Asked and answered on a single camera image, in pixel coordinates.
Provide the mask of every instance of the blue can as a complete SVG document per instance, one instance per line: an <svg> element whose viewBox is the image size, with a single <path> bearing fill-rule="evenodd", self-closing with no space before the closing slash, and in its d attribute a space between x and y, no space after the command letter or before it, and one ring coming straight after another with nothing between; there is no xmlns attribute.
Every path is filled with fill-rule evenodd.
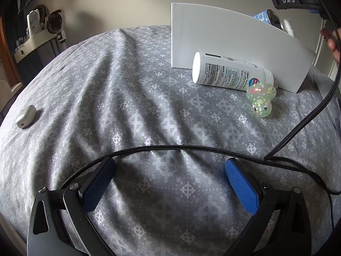
<svg viewBox="0 0 341 256"><path fill-rule="evenodd" d="M268 23L272 26L275 26L276 28L283 31L283 24L277 14L273 10L266 9L261 13L256 14L253 16L253 18L261 20L265 23Z"/></svg>

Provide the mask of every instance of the gray patterned bedsheet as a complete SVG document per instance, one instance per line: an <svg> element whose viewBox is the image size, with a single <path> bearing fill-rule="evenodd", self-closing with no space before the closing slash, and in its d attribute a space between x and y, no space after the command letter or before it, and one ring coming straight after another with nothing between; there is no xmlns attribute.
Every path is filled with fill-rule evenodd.
<svg viewBox="0 0 341 256"><path fill-rule="evenodd" d="M150 144L205 145L261 159L332 83L312 67L299 93L279 89L272 114L258 118L245 92L196 85L191 70L171 68L170 36L170 26L97 35L64 51L19 95L0 127L0 212L22 238L38 187L58 188L89 161ZM39 113L22 130L14 120L29 104ZM333 100L278 154L332 189L340 189L337 120ZM251 217L227 183L226 159L193 151L117 158L117 174L90 218L117 255L222 255ZM244 166L275 188L302 188L317 251L331 233L327 195L301 173ZM333 197L335 222L340 202Z"/></svg>

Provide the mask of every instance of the blue gripper pad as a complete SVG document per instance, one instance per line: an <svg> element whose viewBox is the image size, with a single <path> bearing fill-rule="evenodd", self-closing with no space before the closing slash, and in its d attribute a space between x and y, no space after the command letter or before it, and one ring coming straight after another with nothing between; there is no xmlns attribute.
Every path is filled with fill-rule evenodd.
<svg viewBox="0 0 341 256"><path fill-rule="evenodd" d="M245 211L254 215L258 209L261 195L259 184L255 186L255 179L249 178L250 175L242 169L235 158L230 158L225 162L225 174Z"/></svg>
<svg viewBox="0 0 341 256"><path fill-rule="evenodd" d="M87 214L96 209L107 186L115 175L115 171L115 161L112 158L105 158L85 181L79 190L84 213Z"/></svg>

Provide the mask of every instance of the textured blue pad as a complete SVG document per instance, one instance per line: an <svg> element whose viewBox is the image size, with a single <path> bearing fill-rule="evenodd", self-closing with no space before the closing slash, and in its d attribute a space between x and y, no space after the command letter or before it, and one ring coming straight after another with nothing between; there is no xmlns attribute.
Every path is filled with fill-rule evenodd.
<svg viewBox="0 0 341 256"><path fill-rule="evenodd" d="M87 214L96 209L107 186L113 178L115 171L115 161L113 159L109 159L108 162L105 163L104 167L102 167L100 172L97 174L91 185L82 195L82 209L84 213Z"/></svg>
<svg viewBox="0 0 341 256"><path fill-rule="evenodd" d="M225 174L244 209L254 215L259 206L258 194L238 169L236 161L235 158L226 161Z"/></svg>

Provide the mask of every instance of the white cardboard box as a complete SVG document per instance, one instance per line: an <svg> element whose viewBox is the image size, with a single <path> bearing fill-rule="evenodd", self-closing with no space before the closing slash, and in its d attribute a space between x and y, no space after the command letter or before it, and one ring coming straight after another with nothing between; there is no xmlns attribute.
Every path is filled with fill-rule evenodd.
<svg viewBox="0 0 341 256"><path fill-rule="evenodd" d="M296 93L315 53L286 32L227 9L172 3L174 68L192 69L198 51L219 54L269 69L280 88Z"/></svg>

